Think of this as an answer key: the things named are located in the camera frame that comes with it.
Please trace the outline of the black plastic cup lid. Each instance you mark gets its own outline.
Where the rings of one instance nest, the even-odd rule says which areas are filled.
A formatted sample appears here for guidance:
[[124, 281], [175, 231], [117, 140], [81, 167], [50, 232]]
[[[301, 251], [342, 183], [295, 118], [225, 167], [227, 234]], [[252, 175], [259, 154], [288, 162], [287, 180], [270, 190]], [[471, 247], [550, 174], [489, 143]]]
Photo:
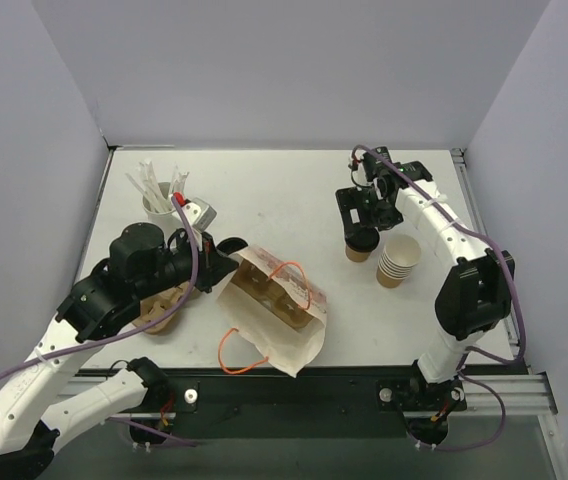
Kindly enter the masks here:
[[375, 229], [361, 229], [345, 238], [346, 246], [358, 253], [371, 253], [379, 245], [380, 235]]

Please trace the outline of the printed paper takeout bag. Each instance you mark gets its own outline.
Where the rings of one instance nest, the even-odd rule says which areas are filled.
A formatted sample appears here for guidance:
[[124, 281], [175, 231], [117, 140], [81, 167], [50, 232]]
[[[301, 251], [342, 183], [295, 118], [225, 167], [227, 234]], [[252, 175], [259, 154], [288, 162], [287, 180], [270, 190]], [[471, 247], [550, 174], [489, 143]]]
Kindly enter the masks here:
[[262, 361], [295, 378], [323, 348], [328, 323], [325, 292], [301, 265], [249, 245], [231, 255], [238, 269], [222, 283], [217, 303], [233, 333]]

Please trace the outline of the brown paper coffee cup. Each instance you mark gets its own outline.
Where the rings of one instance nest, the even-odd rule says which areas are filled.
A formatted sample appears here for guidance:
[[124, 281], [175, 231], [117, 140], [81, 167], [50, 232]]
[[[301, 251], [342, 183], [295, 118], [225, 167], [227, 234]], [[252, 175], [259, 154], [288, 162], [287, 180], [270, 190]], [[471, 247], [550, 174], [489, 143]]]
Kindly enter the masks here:
[[361, 263], [366, 261], [370, 255], [371, 252], [370, 251], [360, 251], [360, 250], [356, 250], [351, 248], [349, 245], [345, 246], [345, 255], [346, 257], [355, 263]]

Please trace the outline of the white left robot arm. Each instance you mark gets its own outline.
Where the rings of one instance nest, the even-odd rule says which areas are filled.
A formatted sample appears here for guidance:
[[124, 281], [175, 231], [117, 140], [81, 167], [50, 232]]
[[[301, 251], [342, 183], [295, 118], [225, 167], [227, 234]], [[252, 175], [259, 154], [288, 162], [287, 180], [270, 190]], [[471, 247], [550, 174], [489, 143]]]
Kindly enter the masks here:
[[208, 293], [239, 266], [238, 237], [216, 243], [208, 233], [177, 229], [170, 237], [150, 223], [127, 226], [109, 254], [75, 283], [25, 369], [0, 389], [0, 479], [35, 479], [71, 440], [108, 417], [141, 407], [154, 411], [174, 393], [147, 357], [126, 361], [100, 384], [61, 401], [59, 393], [108, 341], [141, 315], [142, 301], [173, 287]]

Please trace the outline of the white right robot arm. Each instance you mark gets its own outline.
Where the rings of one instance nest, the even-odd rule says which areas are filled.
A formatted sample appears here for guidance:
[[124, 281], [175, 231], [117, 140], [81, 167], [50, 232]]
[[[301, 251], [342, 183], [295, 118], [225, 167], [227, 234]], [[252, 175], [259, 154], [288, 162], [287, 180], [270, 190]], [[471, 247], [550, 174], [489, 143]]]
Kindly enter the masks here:
[[407, 384], [410, 401], [428, 408], [478, 340], [510, 315], [514, 260], [464, 224], [421, 162], [395, 162], [384, 146], [357, 146], [348, 169], [351, 186], [335, 193], [347, 258], [366, 260], [381, 232], [408, 222], [447, 271], [434, 303], [436, 334], [416, 361], [418, 376]]

